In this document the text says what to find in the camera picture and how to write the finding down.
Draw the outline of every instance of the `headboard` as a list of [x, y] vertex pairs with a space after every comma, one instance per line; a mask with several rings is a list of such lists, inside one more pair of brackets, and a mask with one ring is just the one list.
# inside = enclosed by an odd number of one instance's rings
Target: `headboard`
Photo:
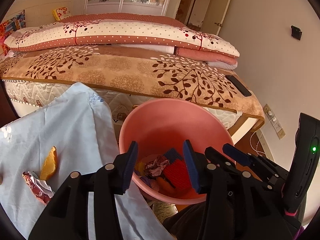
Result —
[[41, 26], [54, 23], [56, 20], [52, 10], [60, 7], [69, 7], [72, 14], [73, 0], [15, 0], [3, 21], [6, 21], [22, 10], [26, 12], [26, 27]]

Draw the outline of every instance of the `plastic bucket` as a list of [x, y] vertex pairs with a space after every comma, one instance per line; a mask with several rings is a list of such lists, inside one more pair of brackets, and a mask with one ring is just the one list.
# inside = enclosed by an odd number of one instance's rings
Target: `plastic bucket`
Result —
[[[149, 155], [163, 155], [173, 147], [182, 155], [186, 139], [199, 153], [204, 153], [209, 146], [222, 153], [225, 143], [233, 145], [227, 129], [204, 108], [179, 99], [162, 98], [143, 103], [127, 116], [120, 131], [119, 148], [120, 153], [125, 153], [130, 143], [136, 141], [139, 161]], [[206, 198], [205, 194], [198, 195], [193, 189], [173, 198], [151, 189], [135, 173], [132, 179], [141, 193], [151, 200], [189, 205]]]

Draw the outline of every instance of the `baseboard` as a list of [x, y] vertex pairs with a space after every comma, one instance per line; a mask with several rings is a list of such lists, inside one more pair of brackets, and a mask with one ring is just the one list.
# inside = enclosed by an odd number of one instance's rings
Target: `baseboard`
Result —
[[273, 156], [272, 156], [271, 151], [270, 151], [270, 149], [269, 149], [269, 146], [268, 146], [268, 144], [267, 144], [267, 142], [266, 142], [266, 139], [264, 138], [261, 130], [260, 130], [260, 129], [257, 130], [257, 131], [256, 131], [256, 134], [257, 134], [258, 138], [260, 138], [260, 143], [261, 143], [261, 145], [262, 145], [263, 151], [264, 151], [264, 153], [266, 154], [267, 158], [268, 158], [269, 160], [272, 160], [272, 161], [274, 162], [274, 159], [273, 159]]

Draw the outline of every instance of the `red sponge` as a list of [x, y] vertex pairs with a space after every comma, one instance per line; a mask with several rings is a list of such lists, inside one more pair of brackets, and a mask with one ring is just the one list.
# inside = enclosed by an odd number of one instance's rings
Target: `red sponge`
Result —
[[179, 190], [191, 188], [187, 166], [184, 161], [176, 159], [163, 170], [166, 178]]

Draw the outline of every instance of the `light blue tablecloth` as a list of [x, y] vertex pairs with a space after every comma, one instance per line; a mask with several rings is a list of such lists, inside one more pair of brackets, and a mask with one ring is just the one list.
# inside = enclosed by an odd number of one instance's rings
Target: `light blue tablecloth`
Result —
[[[58, 170], [48, 181], [54, 191], [72, 171], [95, 172], [119, 154], [110, 109], [89, 87], [76, 83], [49, 105], [1, 128], [0, 203], [25, 238], [45, 206], [35, 198], [22, 173], [39, 174], [52, 146], [59, 160]], [[95, 238], [92, 195], [90, 239]], [[123, 196], [116, 196], [116, 204], [125, 240], [172, 240], [133, 182]]]

